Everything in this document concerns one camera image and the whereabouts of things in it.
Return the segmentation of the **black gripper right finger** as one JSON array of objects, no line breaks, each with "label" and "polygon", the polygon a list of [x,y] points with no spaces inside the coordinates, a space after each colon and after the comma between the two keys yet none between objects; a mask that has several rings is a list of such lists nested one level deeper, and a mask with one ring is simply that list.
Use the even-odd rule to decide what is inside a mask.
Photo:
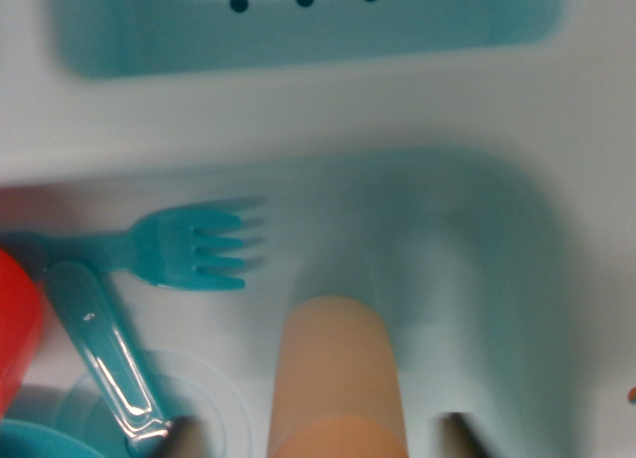
[{"label": "black gripper right finger", "polygon": [[438,418],[438,449],[442,458],[496,456],[471,424],[470,415],[464,412],[449,412]]}]

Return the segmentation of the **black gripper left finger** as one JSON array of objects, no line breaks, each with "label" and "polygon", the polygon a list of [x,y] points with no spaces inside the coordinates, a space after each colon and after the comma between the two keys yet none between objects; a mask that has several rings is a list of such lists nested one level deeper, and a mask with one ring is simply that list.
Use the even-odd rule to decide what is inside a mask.
[{"label": "black gripper left finger", "polygon": [[209,455],[204,423],[193,416],[180,416],[158,446],[160,458],[205,458]]}]

